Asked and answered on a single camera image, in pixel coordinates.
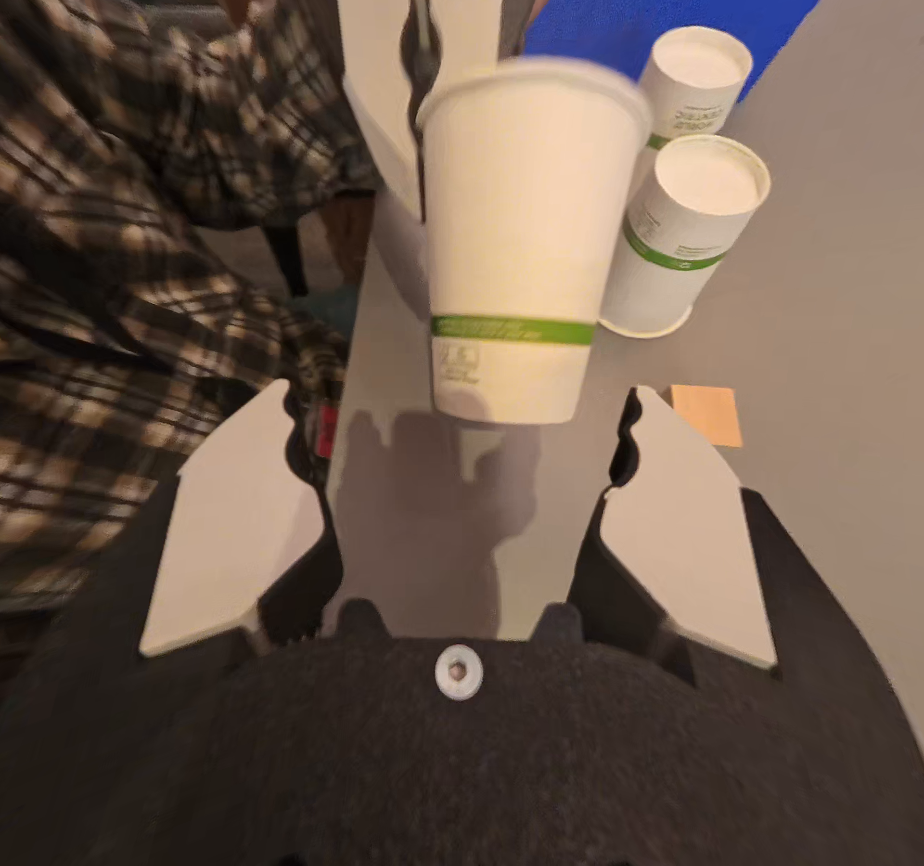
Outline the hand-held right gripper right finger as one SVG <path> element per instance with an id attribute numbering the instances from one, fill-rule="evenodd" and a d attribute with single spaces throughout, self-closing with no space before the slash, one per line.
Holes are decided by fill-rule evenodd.
<path id="1" fill-rule="evenodd" d="M 567 595 L 584 640 L 666 666 L 697 644 L 775 667 L 740 481 L 651 387 L 629 390 L 608 481 Z"/>

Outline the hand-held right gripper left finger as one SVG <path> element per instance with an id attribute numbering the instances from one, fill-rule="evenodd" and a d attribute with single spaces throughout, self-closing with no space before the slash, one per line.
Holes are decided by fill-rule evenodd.
<path id="1" fill-rule="evenodd" d="M 140 652 L 234 630 L 258 650 L 313 638 L 342 579 L 324 472 L 276 380 L 179 470 Z"/>

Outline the wooden cube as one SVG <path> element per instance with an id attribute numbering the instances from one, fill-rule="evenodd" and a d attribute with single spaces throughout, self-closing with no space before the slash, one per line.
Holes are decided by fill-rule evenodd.
<path id="1" fill-rule="evenodd" d="M 667 392 L 673 410 L 710 444 L 743 447 L 732 388 L 671 385 Z"/>

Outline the white green-banded paper cup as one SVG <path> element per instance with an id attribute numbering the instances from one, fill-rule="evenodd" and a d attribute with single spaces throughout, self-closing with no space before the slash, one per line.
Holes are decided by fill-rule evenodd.
<path id="1" fill-rule="evenodd" d="M 619 232 L 599 325 L 636 339 L 676 331 L 770 187 L 764 161 L 724 136 L 680 137 L 655 152 Z"/>
<path id="2" fill-rule="evenodd" d="M 753 68 L 743 42 L 715 28 L 670 29 L 653 44 L 639 81 L 653 115 L 648 147 L 724 125 Z"/>
<path id="3" fill-rule="evenodd" d="M 434 408 L 570 421 L 652 111 L 626 76 L 507 60 L 419 113 Z"/>

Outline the person's left forearm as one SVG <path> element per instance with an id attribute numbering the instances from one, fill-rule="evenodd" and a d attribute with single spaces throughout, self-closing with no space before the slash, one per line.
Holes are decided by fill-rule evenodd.
<path id="1" fill-rule="evenodd" d="M 62 172 L 100 170 L 110 137 L 197 225 L 285 224 L 375 190 L 371 152 L 312 0 L 260 0 L 222 37 L 154 28 L 127 0 L 2 0 L 2 122 Z"/>

